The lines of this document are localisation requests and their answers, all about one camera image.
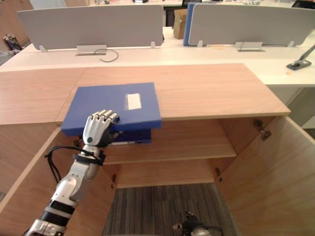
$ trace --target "cardboard box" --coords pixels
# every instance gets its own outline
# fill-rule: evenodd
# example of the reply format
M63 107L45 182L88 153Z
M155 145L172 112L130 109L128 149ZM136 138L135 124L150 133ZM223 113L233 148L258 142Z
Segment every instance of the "cardboard box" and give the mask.
M184 30L186 24L186 16L187 16L187 9L180 9L174 11L175 20L174 20L174 36L177 39L184 38Z

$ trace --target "wooden shelf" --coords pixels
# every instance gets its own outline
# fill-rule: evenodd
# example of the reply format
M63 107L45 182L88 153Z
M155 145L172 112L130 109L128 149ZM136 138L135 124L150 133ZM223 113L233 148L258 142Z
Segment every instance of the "wooden shelf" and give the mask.
M152 131L152 143L111 146L105 164L235 157L218 120L163 122Z
M104 168L117 175L117 188L214 182L207 159L105 165Z

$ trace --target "robotic hand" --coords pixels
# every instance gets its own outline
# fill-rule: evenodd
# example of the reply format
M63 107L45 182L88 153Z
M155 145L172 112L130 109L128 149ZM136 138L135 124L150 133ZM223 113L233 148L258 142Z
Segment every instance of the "robotic hand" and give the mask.
M69 173L59 182L42 217L34 221L26 236L64 235L75 208L104 162L105 155L100 148L107 147L118 136L109 129L111 124L118 122L119 116L113 111L103 110L88 117L83 132L83 151L73 156L75 161Z

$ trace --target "blue folder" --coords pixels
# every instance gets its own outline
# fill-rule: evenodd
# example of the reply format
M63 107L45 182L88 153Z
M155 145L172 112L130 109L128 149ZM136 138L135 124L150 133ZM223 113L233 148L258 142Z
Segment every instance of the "blue folder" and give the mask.
M127 94L140 95L141 108L129 110ZM161 127L161 117L154 83L79 87L63 121L65 135L82 135L89 115L100 110L113 110L120 122L111 125L111 131L120 132L117 141L144 141L151 139L152 128Z

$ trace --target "gray partition panel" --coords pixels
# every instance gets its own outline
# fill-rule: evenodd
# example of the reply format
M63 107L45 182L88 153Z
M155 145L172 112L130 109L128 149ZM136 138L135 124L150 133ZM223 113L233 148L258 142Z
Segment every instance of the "gray partition panel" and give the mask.
M83 6L19 11L31 42L39 49L156 46L163 42L161 5Z
M295 45L315 29L315 11L269 6L196 4L189 44L235 44L262 41L264 45Z

